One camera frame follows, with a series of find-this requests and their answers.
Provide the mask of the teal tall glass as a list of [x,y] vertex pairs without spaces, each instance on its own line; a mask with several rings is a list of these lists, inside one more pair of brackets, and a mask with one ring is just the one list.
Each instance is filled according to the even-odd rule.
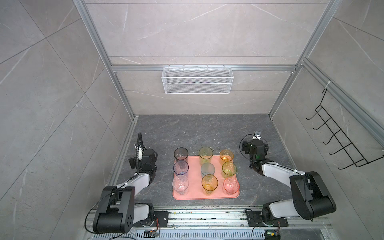
[[201,166],[201,175],[202,177],[206,175],[214,175],[215,174],[215,166],[211,163],[205,163]]

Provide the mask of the pink short glass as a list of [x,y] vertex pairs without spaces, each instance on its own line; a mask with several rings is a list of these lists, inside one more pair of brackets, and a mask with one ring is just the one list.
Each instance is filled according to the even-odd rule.
[[234,195],[240,190],[240,184],[236,178],[226,178],[223,182],[223,189],[227,195]]

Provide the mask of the yellow short glass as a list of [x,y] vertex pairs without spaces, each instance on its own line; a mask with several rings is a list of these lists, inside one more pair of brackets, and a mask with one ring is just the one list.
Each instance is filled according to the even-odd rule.
[[233,161],[234,153],[231,150],[224,149],[220,151],[220,163],[223,165],[224,163],[228,163]]

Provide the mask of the clear short glass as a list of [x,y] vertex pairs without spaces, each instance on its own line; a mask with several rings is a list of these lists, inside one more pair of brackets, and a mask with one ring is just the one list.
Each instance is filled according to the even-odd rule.
[[189,187],[189,180],[186,176],[176,175],[173,180],[173,190],[179,195],[184,195]]

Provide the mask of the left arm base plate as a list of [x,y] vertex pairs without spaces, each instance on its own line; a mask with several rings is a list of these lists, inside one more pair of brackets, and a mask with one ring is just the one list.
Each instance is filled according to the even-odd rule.
[[142,221],[134,224],[137,228],[166,228],[169,221],[169,212],[167,211],[155,211],[150,216]]

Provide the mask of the blue tall glass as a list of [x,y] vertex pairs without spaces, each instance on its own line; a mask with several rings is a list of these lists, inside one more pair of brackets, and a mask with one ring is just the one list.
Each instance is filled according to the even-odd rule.
[[189,164],[186,161],[176,161],[173,166],[173,171],[176,176],[188,176]]

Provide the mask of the dark grey tall glass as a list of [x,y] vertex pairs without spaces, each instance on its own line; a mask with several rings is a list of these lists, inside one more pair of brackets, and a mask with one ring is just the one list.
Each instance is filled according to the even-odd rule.
[[177,148],[174,151],[174,158],[177,162],[179,162],[179,161],[187,162],[188,156],[189,156],[189,151],[184,147]]

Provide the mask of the green tall glass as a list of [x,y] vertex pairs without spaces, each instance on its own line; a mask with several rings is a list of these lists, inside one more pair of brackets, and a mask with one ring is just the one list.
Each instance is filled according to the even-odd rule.
[[213,150],[210,147],[202,147],[199,150],[200,164],[210,163],[213,157]]

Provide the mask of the amber tall glass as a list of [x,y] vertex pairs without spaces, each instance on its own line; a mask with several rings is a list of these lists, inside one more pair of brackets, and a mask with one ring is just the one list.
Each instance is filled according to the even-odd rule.
[[219,186],[219,181],[214,175],[205,175],[202,178],[203,193],[212,194]]

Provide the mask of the green short glass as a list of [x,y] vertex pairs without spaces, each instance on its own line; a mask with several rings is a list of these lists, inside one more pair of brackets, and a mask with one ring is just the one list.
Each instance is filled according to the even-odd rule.
[[237,167],[233,162],[226,162],[222,165],[222,176],[224,178],[234,177],[237,173]]

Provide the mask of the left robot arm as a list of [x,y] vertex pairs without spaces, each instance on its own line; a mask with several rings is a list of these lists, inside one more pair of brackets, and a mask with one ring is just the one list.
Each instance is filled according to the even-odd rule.
[[147,188],[156,176],[158,154],[152,150],[139,150],[129,159],[131,167],[139,170],[125,183],[103,189],[93,220],[92,233],[128,233],[135,224],[151,225],[155,221],[152,204],[136,204],[135,197]]

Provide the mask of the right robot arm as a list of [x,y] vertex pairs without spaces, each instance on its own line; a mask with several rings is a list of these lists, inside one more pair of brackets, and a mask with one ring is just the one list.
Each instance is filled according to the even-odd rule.
[[267,158],[269,146],[263,138],[253,136],[250,141],[241,140],[239,149],[241,154],[248,155],[251,169],[291,189],[291,199],[263,205],[262,220],[265,222],[285,217],[313,220],[337,210],[336,202],[320,174],[294,170],[269,160]]

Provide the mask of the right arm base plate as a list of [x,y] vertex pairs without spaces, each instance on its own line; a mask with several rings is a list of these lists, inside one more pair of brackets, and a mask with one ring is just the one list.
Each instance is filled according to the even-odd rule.
[[264,211],[245,210],[249,227],[288,227],[287,218],[268,217]]

